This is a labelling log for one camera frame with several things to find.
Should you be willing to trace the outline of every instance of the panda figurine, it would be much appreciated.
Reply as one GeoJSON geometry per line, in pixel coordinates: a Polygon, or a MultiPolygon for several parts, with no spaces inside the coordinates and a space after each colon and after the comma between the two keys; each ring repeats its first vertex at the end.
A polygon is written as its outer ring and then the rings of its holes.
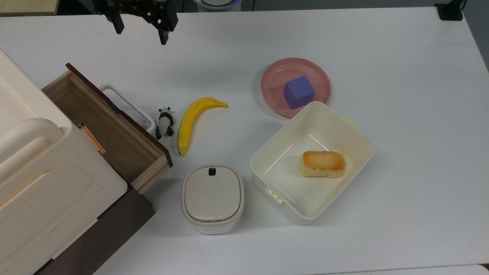
{"type": "Polygon", "coordinates": [[[156,127],[156,139],[161,137],[173,136],[173,117],[170,114],[170,107],[159,109],[158,126],[156,127]]]}

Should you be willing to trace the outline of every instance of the toasted bread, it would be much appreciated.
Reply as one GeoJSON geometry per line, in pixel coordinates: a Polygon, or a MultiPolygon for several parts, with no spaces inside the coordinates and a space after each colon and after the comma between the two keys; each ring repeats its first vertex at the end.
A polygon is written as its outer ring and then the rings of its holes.
{"type": "Polygon", "coordinates": [[[342,154],[332,151],[306,151],[302,154],[300,171],[304,177],[339,178],[345,172],[342,154]]]}

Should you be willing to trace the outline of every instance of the open drawer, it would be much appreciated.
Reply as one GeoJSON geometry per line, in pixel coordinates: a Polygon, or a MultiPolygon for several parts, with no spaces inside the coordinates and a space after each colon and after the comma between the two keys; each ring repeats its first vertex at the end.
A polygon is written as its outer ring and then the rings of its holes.
{"type": "Polygon", "coordinates": [[[71,64],[66,67],[42,91],[73,124],[89,128],[106,151],[104,159],[142,194],[173,166],[168,150],[71,64]]]}

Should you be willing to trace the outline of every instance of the blue cube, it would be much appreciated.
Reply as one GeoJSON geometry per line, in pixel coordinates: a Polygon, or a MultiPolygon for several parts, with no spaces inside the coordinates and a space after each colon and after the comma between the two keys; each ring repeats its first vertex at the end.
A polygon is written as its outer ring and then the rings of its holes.
{"type": "Polygon", "coordinates": [[[305,75],[285,83],[284,97],[291,110],[310,103],[315,93],[305,75]]]}

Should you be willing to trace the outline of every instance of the toy banana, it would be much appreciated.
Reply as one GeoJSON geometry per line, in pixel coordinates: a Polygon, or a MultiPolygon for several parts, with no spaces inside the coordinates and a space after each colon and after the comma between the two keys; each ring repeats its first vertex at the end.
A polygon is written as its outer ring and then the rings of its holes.
{"type": "Polygon", "coordinates": [[[227,104],[217,101],[212,97],[203,97],[197,99],[187,108],[181,120],[180,128],[178,129],[177,148],[180,155],[185,156],[187,153],[190,136],[192,135],[192,127],[197,117],[205,110],[215,107],[227,108],[227,104]]]}

